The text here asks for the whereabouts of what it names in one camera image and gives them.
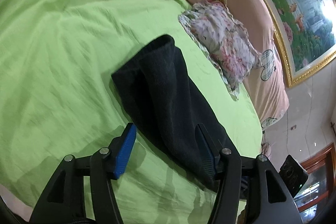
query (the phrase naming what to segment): blue gripper pad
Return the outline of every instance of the blue gripper pad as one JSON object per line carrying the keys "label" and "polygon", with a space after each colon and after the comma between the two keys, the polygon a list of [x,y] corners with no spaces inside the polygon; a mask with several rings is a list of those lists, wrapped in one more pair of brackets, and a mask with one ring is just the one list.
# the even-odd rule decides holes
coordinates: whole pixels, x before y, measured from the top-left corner
{"label": "blue gripper pad", "polygon": [[202,159],[203,169],[209,176],[213,178],[216,174],[215,158],[199,125],[197,125],[195,128],[195,137],[199,153]]}
{"label": "blue gripper pad", "polygon": [[116,179],[118,179],[125,172],[129,157],[133,149],[133,145],[135,143],[136,136],[137,127],[134,124],[129,123],[126,126],[120,139],[120,141],[123,140],[124,142],[115,157],[115,169],[113,174]]}

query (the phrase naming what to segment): black device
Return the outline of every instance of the black device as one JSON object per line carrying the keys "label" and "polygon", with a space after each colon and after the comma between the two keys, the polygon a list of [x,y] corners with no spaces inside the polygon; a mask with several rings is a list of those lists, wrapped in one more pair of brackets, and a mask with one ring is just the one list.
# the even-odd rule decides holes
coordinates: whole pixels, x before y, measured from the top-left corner
{"label": "black device", "polygon": [[280,177],[294,198],[308,179],[307,171],[291,156],[286,157],[280,168]]}

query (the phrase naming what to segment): bed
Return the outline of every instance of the bed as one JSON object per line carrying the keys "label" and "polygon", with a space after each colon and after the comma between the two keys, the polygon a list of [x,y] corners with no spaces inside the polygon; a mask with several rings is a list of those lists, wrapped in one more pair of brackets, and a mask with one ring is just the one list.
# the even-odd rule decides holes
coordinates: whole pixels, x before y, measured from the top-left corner
{"label": "bed", "polygon": [[[34,207],[65,155],[91,155],[119,136],[130,119],[110,75],[164,33],[239,153],[256,157],[262,131],[252,102],[243,85],[232,100],[185,33],[177,17],[188,7],[186,0],[0,0],[0,184]],[[141,133],[113,187],[125,223],[206,223],[215,199]]]}

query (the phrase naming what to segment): waterfall painting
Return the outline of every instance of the waterfall painting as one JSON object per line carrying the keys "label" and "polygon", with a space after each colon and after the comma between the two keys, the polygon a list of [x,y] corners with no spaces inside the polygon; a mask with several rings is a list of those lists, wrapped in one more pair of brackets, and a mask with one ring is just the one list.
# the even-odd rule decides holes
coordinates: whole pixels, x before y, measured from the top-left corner
{"label": "waterfall painting", "polygon": [[272,0],[279,14],[291,79],[311,76],[336,56],[334,0]]}

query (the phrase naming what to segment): gold picture frame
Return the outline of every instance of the gold picture frame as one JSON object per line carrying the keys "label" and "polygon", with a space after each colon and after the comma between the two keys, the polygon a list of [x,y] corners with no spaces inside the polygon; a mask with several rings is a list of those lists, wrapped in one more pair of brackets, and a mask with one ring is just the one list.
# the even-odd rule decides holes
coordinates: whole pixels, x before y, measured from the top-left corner
{"label": "gold picture frame", "polygon": [[[279,52],[279,56],[283,65],[283,72],[287,86],[289,88],[298,85],[307,78],[311,77],[336,57],[336,45],[333,45],[330,49],[322,53],[318,58],[306,64],[306,66],[296,70],[291,44],[288,39],[288,34],[284,28],[283,20],[279,15],[279,9],[276,8],[273,0],[264,0],[264,2],[266,3],[273,20],[274,42]],[[329,0],[329,6],[330,2],[333,8],[335,8],[335,21],[332,22],[334,23],[333,25],[336,25],[336,3],[335,0]]]}

